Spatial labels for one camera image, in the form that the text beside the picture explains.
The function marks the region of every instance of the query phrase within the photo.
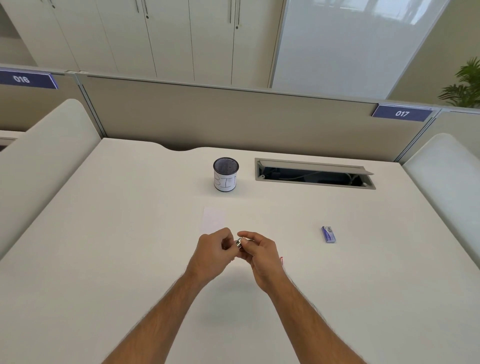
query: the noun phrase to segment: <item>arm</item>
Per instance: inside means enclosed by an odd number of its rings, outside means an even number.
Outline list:
[[[238,252],[232,233],[227,228],[202,235],[185,273],[103,364],[164,363],[198,293],[223,272]]]
[[[275,242],[255,232],[240,231],[258,286],[268,294],[301,364],[365,364],[327,325],[283,270]]]

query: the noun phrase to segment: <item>cabinet door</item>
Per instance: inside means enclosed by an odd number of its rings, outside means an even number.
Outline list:
[[[1,3],[39,67],[79,70],[46,1],[1,0]]]
[[[268,87],[283,0],[237,0],[232,85]]]
[[[156,78],[142,0],[96,0],[122,75]]]
[[[195,82],[232,81],[235,0],[190,0]]]
[[[144,0],[143,5],[157,77],[193,82],[188,0]]]
[[[80,70],[117,73],[95,0],[51,0],[51,3]]]

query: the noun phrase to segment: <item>blue sign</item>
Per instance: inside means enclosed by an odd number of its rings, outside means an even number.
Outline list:
[[[40,88],[53,88],[58,90],[58,85],[50,73],[28,72],[18,70],[0,69],[0,84],[13,86],[27,86]]]
[[[432,109],[379,104],[372,116],[374,118],[424,122],[432,112]]]

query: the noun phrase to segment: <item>hand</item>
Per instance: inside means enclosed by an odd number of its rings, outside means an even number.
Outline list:
[[[206,285],[223,272],[239,252],[232,232],[223,228],[212,234],[204,234],[198,239],[197,248],[188,263],[185,273],[193,274]]]
[[[245,250],[237,256],[250,263],[255,281],[264,292],[269,294],[276,281],[288,279],[273,240],[250,231],[239,231],[237,235],[242,237],[240,242]]]

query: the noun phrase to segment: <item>white desk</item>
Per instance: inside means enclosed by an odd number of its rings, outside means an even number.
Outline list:
[[[230,193],[213,187],[223,156],[240,164]],[[255,181],[255,157],[363,165],[377,189]],[[478,362],[480,271],[400,165],[114,139],[0,261],[0,362],[100,363],[185,269],[204,206],[228,209],[234,233],[274,239],[288,274],[367,362]],[[193,303],[167,362],[296,356],[235,260]]]

